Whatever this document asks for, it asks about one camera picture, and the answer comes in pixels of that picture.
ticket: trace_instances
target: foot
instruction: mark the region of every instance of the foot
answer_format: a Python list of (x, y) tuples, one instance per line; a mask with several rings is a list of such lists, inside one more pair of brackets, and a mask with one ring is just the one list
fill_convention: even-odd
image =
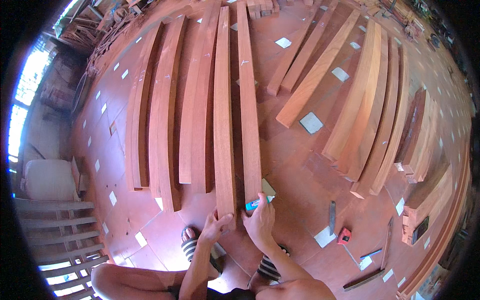
[[(181, 237), (182, 243), (185, 242), (186, 240), (189, 240), (191, 238), (195, 238), (196, 234), (195, 231), (193, 231), (191, 228), (187, 228)], [(209, 264), (210, 267), (208, 269), (208, 280), (214, 280), (218, 278), (219, 273), (218, 271), (212, 266), (212, 264)]]
[(270, 286), (272, 281), (268, 278), (261, 276), (258, 272), (255, 272), (248, 283), (248, 289), (255, 293), (255, 295), (260, 292), (262, 289)]

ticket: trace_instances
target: person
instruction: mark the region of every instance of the person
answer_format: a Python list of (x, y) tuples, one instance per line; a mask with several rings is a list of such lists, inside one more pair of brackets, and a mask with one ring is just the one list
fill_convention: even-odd
[[(233, 221), (228, 214), (218, 219), (211, 212), (201, 234), (187, 227), (182, 232), (183, 250), (191, 259), (188, 270), (162, 272), (128, 268), (114, 264), (101, 264), (92, 270), (92, 286), (104, 300), (156, 299), (156, 300), (333, 300), (332, 291), (325, 283), (314, 279), (290, 257), (283, 245), (272, 237), (275, 209), (264, 193), (258, 194), (260, 203), (252, 216), (242, 211), (242, 220), (255, 246), (264, 253), (248, 289), (235, 288), (221, 294), (207, 288), (209, 280), (219, 272), (211, 258), (211, 249), (226, 226)], [(270, 285), (272, 280), (280, 283)]]

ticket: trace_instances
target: forearm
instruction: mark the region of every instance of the forearm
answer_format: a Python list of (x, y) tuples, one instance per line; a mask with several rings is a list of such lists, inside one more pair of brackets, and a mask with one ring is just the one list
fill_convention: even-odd
[(313, 279), (307, 271), (286, 255), (276, 243), (271, 243), (261, 250), (275, 265), (284, 282), (298, 279)]
[(180, 287), (180, 300), (206, 299), (208, 264), (210, 263), (211, 250), (211, 243), (198, 239), (192, 263), (190, 264)]

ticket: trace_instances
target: person's left hand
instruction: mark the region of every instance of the person's left hand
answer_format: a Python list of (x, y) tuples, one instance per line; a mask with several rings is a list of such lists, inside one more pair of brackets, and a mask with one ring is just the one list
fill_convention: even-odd
[(198, 241), (205, 241), (213, 245), (218, 241), (220, 235), (227, 227), (227, 225), (233, 220), (233, 214), (227, 214), (218, 219), (218, 211), (215, 207), (213, 212), (209, 213), (207, 220), (205, 221), (204, 229), (200, 234)]

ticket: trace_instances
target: tiled floor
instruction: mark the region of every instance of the tiled floor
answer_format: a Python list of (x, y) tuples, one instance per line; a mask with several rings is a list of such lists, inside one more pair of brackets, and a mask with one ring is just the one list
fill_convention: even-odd
[[(138, 53), (147, 39), (143, 38), (138, 43), (135, 41), (142, 35), (151, 34), (148, 28), (158, 21), (159, 17), (171, 12), (172, 7), (179, 8), (183, 4), (186, 4), (186, 1), (162, 1), (143, 17), (141, 28), (132, 26), (129, 38), (118, 39), (112, 48), (116, 45), (121, 49), (111, 50), (115, 54), (107, 53), (104, 56), (107, 68), (94, 82), (88, 101), (74, 125), (74, 152), (76, 156), (85, 157), (90, 173), (88, 198), (94, 198), (97, 217), (108, 228), (108, 233), (102, 230), (102, 238), (110, 257), (121, 265), (131, 263), (141, 268), (169, 271), (187, 269), (189, 263), (180, 249), (180, 232), (186, 225), (195, 225), (201, 230), (206, 215), (216, 205), (215, 190), (209, 194), (193, 194), (189, 185), (183, 185), (179, 187), (182, 210), (174, 214), (164, 213), (148, 189), (128, 192), (125, 183), (126, 106), (130, 91), (138, 80), (139, 62), (143, 59)], [(446, 210), (418, 244), (413, 248), (409, 247), (401, 242), (402, 220), (395, 210), (395, 205), (402, 197), (408, 198), (410, 189), (405, 176), (392, 166), (389, 180), (381, 193), (377, 197), (360, 200), (349, 193), (351, 184), (340, 177), (330, 167), (330, 162), (321, 155), (358, 65), (361, 49), (355, 50), (349, 43), (355, 41), (362, 45), (365, 34), (358, 26), (366, 26), (365, 18), (358, 19), (347, 43), (331, 66), (332, 70), (336, 67), (342, 68), (349, 74), (350, 79), (343, 83), (328, 72), (299, 116), (301, 118), (312, 111), (323, 122), (324, 127), (315, 134), (309, 134), (297, 122), (290, 129), (286, 129), (275, 120), (275, 116), (289, 98), (285, 91), (280, 91), (278, 97), (266, 93), (266, 85), (284, 52), (275, 41), (281, 37), (293, 39), (302, 24), (302, 18), (306, 16), (302, 1), (286, 6), (286, 2), (280, 0), (279, 4), (282, 9), (280, 15), (263, 17), (251, 23), (255, 79), (259, 82), (257, 102), (262, 172), (277, 193), (274, 200), (274, 237), (277, 242), (287, 245), (292, 259), (305, 267), (315, 278), (324, 281), (338, 299), (395, 299), (397, 283), (403, 277), (412, 275), (425, 257), (430, 248), (423, 248), (425, 240), (430, 237), (431, 244), (435, 241), (440, 230), (439, 224), (446, 218)], [(196, 20), (201, 16), (198, 8), (202, 5), (193, 5), (193, 9), (189, 10), (191, 19), (185, 34), (179, 72), (176, 138), (190, 52), (198, 29)], [(231, 24), (234, 24), (236, 5), (229, 5), (233, 10)], [(309, 66), (320, 56), (351, 9), (344, 2), (338, 5)], [(322, 13), (324, 12), (319, 10), (315, 20), (318, 20)], [(445, 49), (433, 53), (428, 49), (424, 38), (418, 38), (418, 44), (409, 43), (395, 30), (394, 27), (398, 25), (393, 21), (375, 20), (386, 28), (391, 36), (404, 43), (408, 50), (410, 99), (416, 90), (425, 84), (442, 108), (443, 116), (438, 132), (443, 148), (452, 161), (455, 182), (460, 173), (458, 152), (468, 140), (469, 133), (470, 108), (462, 77)], [(238, 198), (242, 199), (240, 103), (239, 88), (235, 84), (238, 78), (237, 32), (231, 30), (230, 33), (235, 170)], [(450, 80), (447, 66), (455, 70), (454, 81)], [(122, 79), (127, 69), (128, 74)], [(95, 168), (97, 161), (100, 165), (98, 171)], [(116, 202), (111, 200), (112, 192)], [(331, 200), (336, 201), (335, 231), (339, 232), (343, 226), (352, 230), (353, 238), (345, 247), (331, 242), (321, 248), (313, 238), (328, 225), (328, 207)], [(383, 246), (391, 216), (394, 217), (394, 227), (387, 269), (393, 268), (394, 275), (385, 283), (377, 279), (354, 291), (343, 292), (344, 284), (380, 266), (382, 255), (377, 254), (372, 257), (372, 264), (362, 272), (359, 268), (360, 256)], [(140, 246), (135, 237), (138, 232), (141, 232), (147, 241), (144, 247)], [(222, 236), (219, 243), (228, 253), (225, 258), (225, 271), (221, 278), (210, 282), (210, 286), (221, 292), (235, 287), (245, 288), (262, 254), (253, 245), (241, 222), (237, 231)]]

